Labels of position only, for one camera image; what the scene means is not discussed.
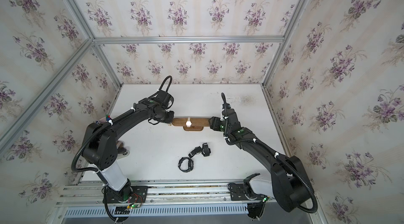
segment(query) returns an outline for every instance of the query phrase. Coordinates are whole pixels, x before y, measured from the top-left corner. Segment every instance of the white table surface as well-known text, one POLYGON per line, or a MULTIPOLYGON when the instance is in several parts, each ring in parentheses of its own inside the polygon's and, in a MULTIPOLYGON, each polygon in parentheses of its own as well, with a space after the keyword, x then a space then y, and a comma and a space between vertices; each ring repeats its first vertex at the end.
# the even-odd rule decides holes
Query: white table surface
MULTIPOLYGON (((114 118, 152 95, 159 85, 124 85, 111 113, 114 118)), ((252 130, 268 146, 283 153, 270 111, 260 85, 246 84, 180 84, 171 85, 174 117, 220 117, 221 92, 235 109, 242 126, 252 130)), ((117 162, 130 180, 219 180, 244 179, 253 173, 269 174, 265 167, 246 151, 226 144, 223 133, 205 127, 187 132, 182 127, 147 121, 126 132, 120 139, 130 151, 117 162), (181 157, 207 142, 210 156, 195 155, 194 169, 184 173, 178 169, 181 157)), ((96 181, 98 176, 86 171, 82 181, 96 181)))

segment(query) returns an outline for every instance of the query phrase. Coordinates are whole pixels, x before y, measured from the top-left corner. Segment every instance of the aluminum frame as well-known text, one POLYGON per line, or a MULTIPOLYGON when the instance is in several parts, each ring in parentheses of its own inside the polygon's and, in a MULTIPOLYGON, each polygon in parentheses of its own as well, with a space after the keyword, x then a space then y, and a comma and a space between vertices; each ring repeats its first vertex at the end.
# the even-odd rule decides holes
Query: aluminum frame
POLYGON ((271 81, 272 77, 275 74, 275 70, 282 58, 283 51, 285 50, 286 46, 289 45, 290 40, 292 39, 293 33, 299 25, 299 21, 301 16, 303 15, 304 10, 306 9, 307 4, 309 4, 310 0, 299 0, 296 4, 295 11, 293 12, 292 17, 289 20, 288 26, 286 27, 284 33, 284 42, 278 47, 274 59, 270 64, 270 68, 267 70, 265 74, 265 78, 263 81, 263 85, 265 87, 268 86, 269 82, 271 81))
POLYGON ((95 44, 281 43, 281 35, 199 37, 96 37, 95 44))
POLYGON ((45 88, 34 98, 31 104, 27 106, 13 125, 2 135, 0 138, 0 155, 3 155, 14 143, 16 138, 21 135, 21 132, 31 123, 36 114, 42 109, 43 105, 48 102, 49 97, 53 95, 62 84, 65 77, 70 74, 70 70, 83 58, 93 44, 94 42, 90 39, 84 41, 70 59, 58 70, 53 79, 45 85, 45 88))

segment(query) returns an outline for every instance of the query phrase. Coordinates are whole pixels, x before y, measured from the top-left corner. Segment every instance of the cable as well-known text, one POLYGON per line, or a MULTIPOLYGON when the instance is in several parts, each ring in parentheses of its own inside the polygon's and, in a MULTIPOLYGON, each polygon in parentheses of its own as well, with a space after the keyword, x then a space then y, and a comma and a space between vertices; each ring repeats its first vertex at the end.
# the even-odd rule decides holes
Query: cable
POLYGON ((164 84, 166 83, 166 81, 167 81, 168 79, 170 79, 170 81, 169 81, 169 85, 167 86, 166 92, 169 91, 171 82, 173 81, 173 77, 172 77, 172 76, 167 76, 167 77, 163 80, 163 83, 161 83, 161 86, 160 86, 160 88, 158 89, 158 91, 155 92, 153 95, 149 96, 149 99, 153 98, 154 96, 156 96, 156 95, 158 94, 158 92, 163 88, 164 84))
MULTIPOLYGON (((262 142, 259 139, 242 139, 242 140, 238 140, 235 142, 229 142, 228 141, 228 134, 227 134, 227 126, 228 126, 228 120, 229 118, 227 118, 227 103, 226 103, 226 96, 224 93, 221 94, 223 102, 224 102, 224 111, 225 111, 225 130, 224 130, 224 137, 227 138, 226 139, 226 143, 228 145, 235 145, 238 144, 240 142, 245 142, 245 141, 254 141, 255 143, 260 144, 261 146, 263 146, 271 155, 275 156, 276 151, 272 148, 270 148, 268 145, 266 145, 264 142, 262 142)), ((284 165, 286 168, 289 169, 289 173, 293 174, 294 176, 297 177, 297 179, 303 184, 303 186, 306 188, 307 192, 309 193, 309 196, 311 198, 311 201, 313 202, 313 206, 308 209, 306 207, 303 206, 298 206, 297 208, 299 208, 300 210, 306 212, 306 213, 315 213, 317 211, 318 208, 318 204, 317 204, 317 199, 316 196, 314 194, 314 191, 311 189, 311 187, 309 186, 309 184, 304 180, 304 178, 295 170, 295 168, 293 168, 293 166, 291 166, 288 162, 286 162, 285 160, 281 159, 278 155, 275 157, 276 160, 280 161, 280 163, 282 165, 284 165)))
MULTIPOLYGON (((128 110, 126 112, 124 112, 123 114, 121 114, 120 116, 116 117, 114 119, 114 122, 119 122, 122 119, 125 119, 126 117, 130 116, 131 114, 133 114, 134 111, 133 109, 128 110)), ((104 125, 102 125, 99 129, 97 129, 81 146, 81 148, 79 149, 79 151, 76 153, 76 155, 73 158, 72 161, 72 166, 71 169, 73 172, 80 172, 80 171, 95 171, 98 172, 98 169, 95 167, 86 167, 86 168, 77 168, 76 164, 77 161, 79 159, 79 157, 83 154, 84 149, 90 144, 90 142, 92 142, 100 133, 104 132, 108 127, 110 127, 111 124, 109 123, 105 123, 104 125)))
MULTIPOLYGON (((235 145, 240 142, 246 142, 246 141, 254 141, 254 140, 253 139, 242 139, 242 140, 238 140, 235 142, 226 141, 226 143, 228 145, 235 145)), ((268 145, 266 145, 264 142, 262 142, 259 139, 256 139, 255 142, 258 143, 259 145, 263 146, 271 155, 275 156, 276 151, 274 149, 270 148, 268 145)), ((299 181, 306 188, 306 190, 309 193, 309 196, 311 198, 311 201, 313 202, 313 207, 311 207, 310 209, 300 206, 300 205, 297 208, 299 208, 302 211, 305 211, 306 213, 315 213, 318 209, 318 203, 317 203, 317 199, 314 194, 314 191, 311 189, 311 187, 308 185, 308 183, 304 180, 304 178, 299 174, 299 172, 297 172, 296 169, 293 168, 293 166, 291 166, 287 161, 281 159, 279 156, 276 157, 276 160, 280 161, 280 163, 288 169, 288 173, 293 174, 294 176, 297 177, 297 179, 299 179, 299 181)))
POLYGON ((112 216, 111 212, 109 211, 108 204, 107 204, 107 190, 105 189, 105 187, 103 188, 103 190, 104 190, 104 206, 105 206, 105 211, 107 212, 108 217, 115 222, 123 222, 122 220, 119 220, 118 217, 116 217, 114 219, 114 217, 112 216))

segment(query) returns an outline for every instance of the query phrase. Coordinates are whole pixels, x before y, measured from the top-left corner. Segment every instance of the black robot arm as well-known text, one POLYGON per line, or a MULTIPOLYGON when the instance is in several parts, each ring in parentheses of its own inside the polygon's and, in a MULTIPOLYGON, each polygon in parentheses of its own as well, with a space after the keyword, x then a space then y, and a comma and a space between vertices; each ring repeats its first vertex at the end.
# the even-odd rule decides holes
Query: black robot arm
POLYGON ((317 211, 317 200, 313 187, 309 181, 302 162, 296 156, 287 157, 260 141, 255 134, 246 127, 242 127, 234 109, 223 99, 223 119, 212 117, 209 119, 210 128, 222 131, 228 145, 236 145, 254 156, 271 174, 272 192, 279 205, 287 212, 296 207, 308 213, 317 211), (313 207, 308 209, 301 206, 310 199, 313 207))

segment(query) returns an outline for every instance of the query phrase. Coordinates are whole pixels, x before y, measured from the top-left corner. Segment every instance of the white plastic cover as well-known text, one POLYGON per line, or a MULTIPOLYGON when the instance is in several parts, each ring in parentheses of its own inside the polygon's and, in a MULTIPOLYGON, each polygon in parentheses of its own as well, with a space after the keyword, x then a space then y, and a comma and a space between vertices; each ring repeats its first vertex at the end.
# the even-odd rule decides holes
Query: white plastic cover
POLYGON ((122 173, 121 168, 116 161, 111 166, 100 172, 108 181, 108 186, 115 191, 122 189, 128 181, 128 178, 122 173))

